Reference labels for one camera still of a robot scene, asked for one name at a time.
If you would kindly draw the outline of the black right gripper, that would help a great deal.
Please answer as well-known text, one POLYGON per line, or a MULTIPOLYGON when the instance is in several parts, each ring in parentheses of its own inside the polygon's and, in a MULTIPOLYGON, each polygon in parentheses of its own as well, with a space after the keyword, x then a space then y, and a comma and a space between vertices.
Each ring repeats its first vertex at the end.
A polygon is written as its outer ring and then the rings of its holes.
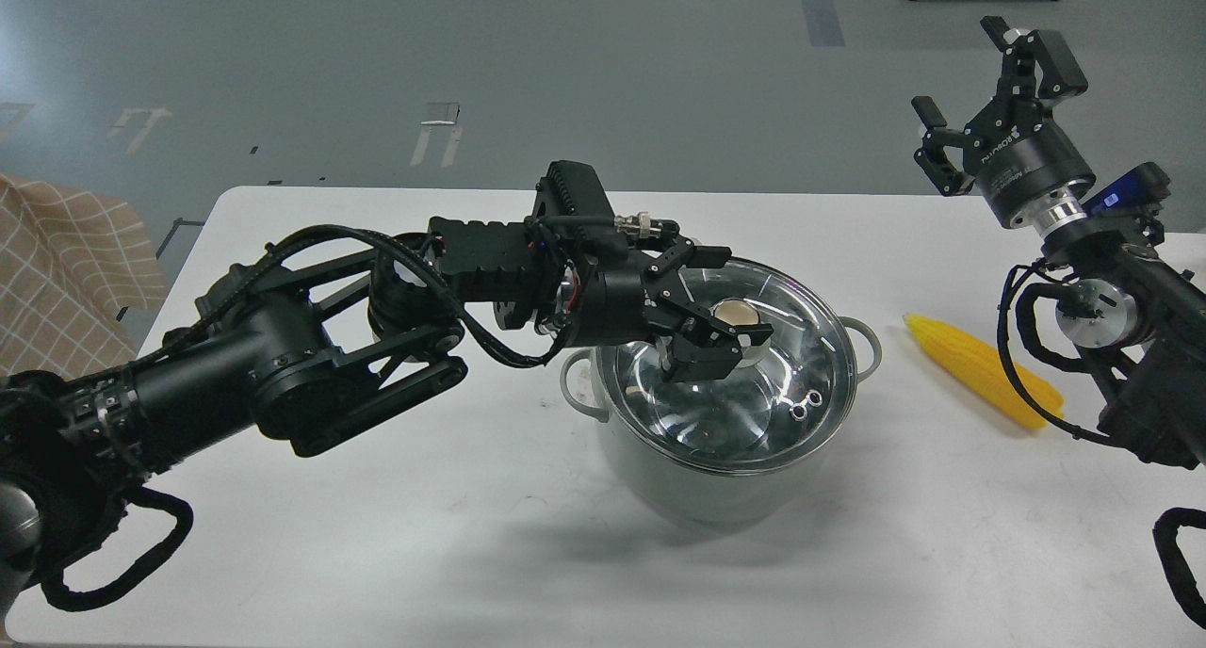
POLYGON ((979 25, 1001 53, 995 93, 979 112, 979 123, 953 130, 931 97, 913 97, 923 123, 914 160, 939 195, 977 193, 1005 228, 1031 203, 1069 189, 1082 198, 1097 183, 1067 133, 1052 119, 1052 109, 1088 91, 1088 77, 1067 40, 1055 30, 1009 27, 989 14, 979 25), (962 170, 948 148, 962 151, 962 170))

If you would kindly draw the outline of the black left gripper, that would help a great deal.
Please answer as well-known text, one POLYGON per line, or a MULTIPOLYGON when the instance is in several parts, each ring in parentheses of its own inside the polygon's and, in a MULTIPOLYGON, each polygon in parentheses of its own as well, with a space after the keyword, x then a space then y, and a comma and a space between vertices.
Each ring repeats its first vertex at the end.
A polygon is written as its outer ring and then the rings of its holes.
POLYGON ((677 270, 727 265, 728 246, 677 241, 644 251, 591 270, 573 313, 569 348, 655 341, 667 383, 724 381, 767 348, 774 327, 750 300, 724 298, 706 307, 681 294, 677 270))

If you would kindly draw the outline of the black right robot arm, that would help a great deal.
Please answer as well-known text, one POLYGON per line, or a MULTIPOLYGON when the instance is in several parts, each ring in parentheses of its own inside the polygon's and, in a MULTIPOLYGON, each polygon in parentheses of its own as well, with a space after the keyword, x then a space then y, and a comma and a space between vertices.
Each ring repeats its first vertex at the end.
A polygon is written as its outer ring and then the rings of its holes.
POLYGON ((1034 227, 1041 257, 1014 267, 999 304, 996 348, 1024 403, 1077 439, 1119 446, 1146 463, 1194 469, 1205 459, 1205 300, 1189 272, 1157 252, 1158 215, 1170 177, 1134 167, 1103 189, 1052 109, 1088 89, 1069 43, 1054 30, 979 22, 1001 53, 995 93, 961 128, 930 97, 912 106, 923 123, 914 159, 944 197, 980 193, 1000 226, 1034 227), (1009 350, 1085 373, 1103 409, 1097 430, 1047 411, 1021 385, 1009 350))

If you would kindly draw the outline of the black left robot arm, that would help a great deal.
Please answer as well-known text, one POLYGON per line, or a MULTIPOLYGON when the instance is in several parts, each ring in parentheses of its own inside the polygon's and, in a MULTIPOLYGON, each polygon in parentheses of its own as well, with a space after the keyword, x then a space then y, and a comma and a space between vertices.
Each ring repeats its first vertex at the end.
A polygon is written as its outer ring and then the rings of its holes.
POLYGON ((112 605, 194 521, 150 477, 250 426, 314 459, 464 381, 466 335, 519 369, 642 341, 667 381, 720 381, 773 333, 687 291, 683 267, 728 258, 675 220, 614 214, 595 168, 572 160, 548 167, 516 222, 309 226, 267 245, 141 360, 2 378, 2 611, 33 586, 66 612, 112 605))

